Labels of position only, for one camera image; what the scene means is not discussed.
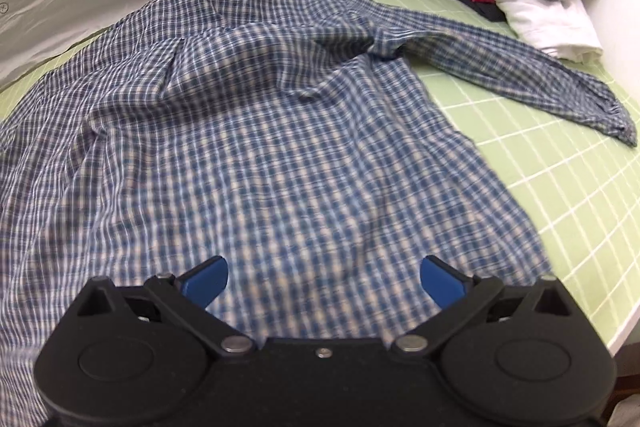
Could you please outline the blue plaid shirt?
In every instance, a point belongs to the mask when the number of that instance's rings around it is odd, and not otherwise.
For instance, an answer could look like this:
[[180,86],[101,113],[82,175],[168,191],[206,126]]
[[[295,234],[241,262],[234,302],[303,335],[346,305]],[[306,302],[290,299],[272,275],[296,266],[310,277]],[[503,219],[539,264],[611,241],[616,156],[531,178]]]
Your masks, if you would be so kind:
[[634,147],[598,65],[374,0],[152,0],[18,85],[1,116],[1,421],[47,412],[32,366],[95,275],[213,256],[213,312],[255,337],[392,338],[436,308],[423,257],[528,284],[552,263],[427,64]]

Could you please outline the white folded garment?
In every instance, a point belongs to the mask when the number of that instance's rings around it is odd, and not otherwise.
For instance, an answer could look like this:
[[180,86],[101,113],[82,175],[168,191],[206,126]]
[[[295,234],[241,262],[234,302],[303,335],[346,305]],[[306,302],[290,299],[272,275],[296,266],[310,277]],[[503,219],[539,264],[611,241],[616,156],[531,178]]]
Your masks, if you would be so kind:
[[575,63],[603,53],[582,0],[495,0],[511,29],[530,46]]

